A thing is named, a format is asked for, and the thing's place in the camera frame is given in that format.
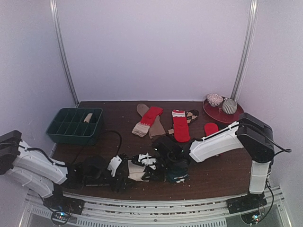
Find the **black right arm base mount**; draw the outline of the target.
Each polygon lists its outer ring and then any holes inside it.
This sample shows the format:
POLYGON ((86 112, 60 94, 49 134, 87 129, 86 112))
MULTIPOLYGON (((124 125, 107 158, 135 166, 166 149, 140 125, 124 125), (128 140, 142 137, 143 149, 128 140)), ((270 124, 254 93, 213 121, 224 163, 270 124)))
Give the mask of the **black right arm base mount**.
POLYGON ((230 214, 244 212, 247 210, 257 209, 260 205, 267 205, 267 200, 264 193, 251 194, 228 199, 226 201, 227 208, 230 214))

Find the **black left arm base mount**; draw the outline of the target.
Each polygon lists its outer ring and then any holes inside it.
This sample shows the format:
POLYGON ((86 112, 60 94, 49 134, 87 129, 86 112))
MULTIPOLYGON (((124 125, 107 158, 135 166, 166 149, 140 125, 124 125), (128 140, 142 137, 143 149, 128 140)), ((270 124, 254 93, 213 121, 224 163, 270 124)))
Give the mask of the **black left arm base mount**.
POLYGON ((51 196, 42 198, 43 205, 50 208, 52 211, 63 211, 65 213, 81 215, 85 201, 81 199, 66 197, 66 196, 51 196))

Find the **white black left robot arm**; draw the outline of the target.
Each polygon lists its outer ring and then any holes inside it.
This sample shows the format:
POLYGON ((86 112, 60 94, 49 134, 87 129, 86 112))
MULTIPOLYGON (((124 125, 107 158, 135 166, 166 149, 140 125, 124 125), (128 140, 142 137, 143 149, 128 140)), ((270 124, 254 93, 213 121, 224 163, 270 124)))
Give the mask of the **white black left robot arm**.
POLYGON ((82 162, 65 163, 50 158, 42 149, 29 146, 14 130, 0 137, 0 173, 13 177, 23 186, 48 199, 58 210, 68 206, 62 189, 110 186, 115 192, 124 190, 128 178, 118 172, 122 158, 107 162, 101 156, 87 157, 82 162))

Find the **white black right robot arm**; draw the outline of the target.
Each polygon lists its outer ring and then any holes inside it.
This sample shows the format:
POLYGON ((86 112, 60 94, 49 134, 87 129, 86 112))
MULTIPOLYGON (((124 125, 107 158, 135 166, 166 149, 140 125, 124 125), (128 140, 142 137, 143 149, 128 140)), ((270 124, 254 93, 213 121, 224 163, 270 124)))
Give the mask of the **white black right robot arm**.
POLYGON ((251 157, 249 194, 243 205, 252 209, 261 201, 271 162, 275 156, 272 128, 250 115, 242 113, 224 129, 201 139, 193 139, 184 147, 162 136, 152 147, 157 153, 133 156, 130 164, 143 167, 143 181, 155 180, 180 183, 188 178, 191 161, 201 163, 206 159, 234 150, 245 149, 251 157))

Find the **cream brown striped sock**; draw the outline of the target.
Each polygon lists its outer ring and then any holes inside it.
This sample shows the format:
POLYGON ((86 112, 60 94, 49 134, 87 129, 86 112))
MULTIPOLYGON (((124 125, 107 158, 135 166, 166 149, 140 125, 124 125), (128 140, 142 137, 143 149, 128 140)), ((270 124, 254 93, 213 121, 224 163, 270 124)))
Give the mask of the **cream brown striped sock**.
POLYGON ((135 180, 137 182, 148 182, 148 180, 143 180, 143 175, 145 174, 145 167, 135 165, 131 162, 131 160, 128 160, 128 178, 131 180, 135 180))

